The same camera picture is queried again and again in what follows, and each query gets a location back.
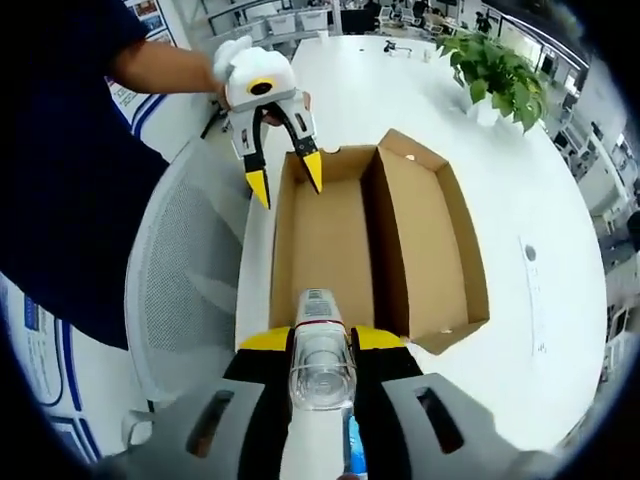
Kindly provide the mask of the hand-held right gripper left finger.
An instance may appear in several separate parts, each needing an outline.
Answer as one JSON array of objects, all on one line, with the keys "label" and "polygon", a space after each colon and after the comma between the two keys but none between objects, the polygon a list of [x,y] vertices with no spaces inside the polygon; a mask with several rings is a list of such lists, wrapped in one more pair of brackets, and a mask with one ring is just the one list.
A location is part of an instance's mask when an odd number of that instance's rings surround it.
[{"label": "hand-held right gripper left finger", "polygon": [[222,376],[153,413],[149,439],[98,462],[95,478],[279,478],[292,337],[280,327],[246,340]]}]

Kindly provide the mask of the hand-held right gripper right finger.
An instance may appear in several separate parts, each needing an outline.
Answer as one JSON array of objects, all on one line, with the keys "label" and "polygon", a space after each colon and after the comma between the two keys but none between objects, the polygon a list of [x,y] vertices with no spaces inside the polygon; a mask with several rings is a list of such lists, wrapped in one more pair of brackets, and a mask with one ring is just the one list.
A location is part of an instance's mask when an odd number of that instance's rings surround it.
[{"label": "hand-held right gripper right finger", "polygon": [[422,373],[398,337],[358,326],[351,340],[369,478],[551,478],[553,455],[510,444],[487,408],[444,376]]}]

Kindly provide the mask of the person's left hand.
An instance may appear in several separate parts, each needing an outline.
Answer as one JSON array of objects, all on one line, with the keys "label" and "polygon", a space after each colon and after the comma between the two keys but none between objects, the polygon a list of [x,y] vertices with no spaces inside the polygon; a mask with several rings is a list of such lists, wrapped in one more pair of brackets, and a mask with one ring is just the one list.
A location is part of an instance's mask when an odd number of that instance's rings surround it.
[{"label": "person's left hand", "polygon": [[[303,91],[302,92],[302,96],[303,96],[303,102],[304,102],[304,107],[307,111],[311,110],[311,95],[307,92],[307,91]],[[274,126],[274,127],[280,127],[283,125],[280,117],[269,111],[269,110],[264,110],[263,111],[263,116],[262,116],[262,120],[264,123],[270,125],[270,126]]]}]

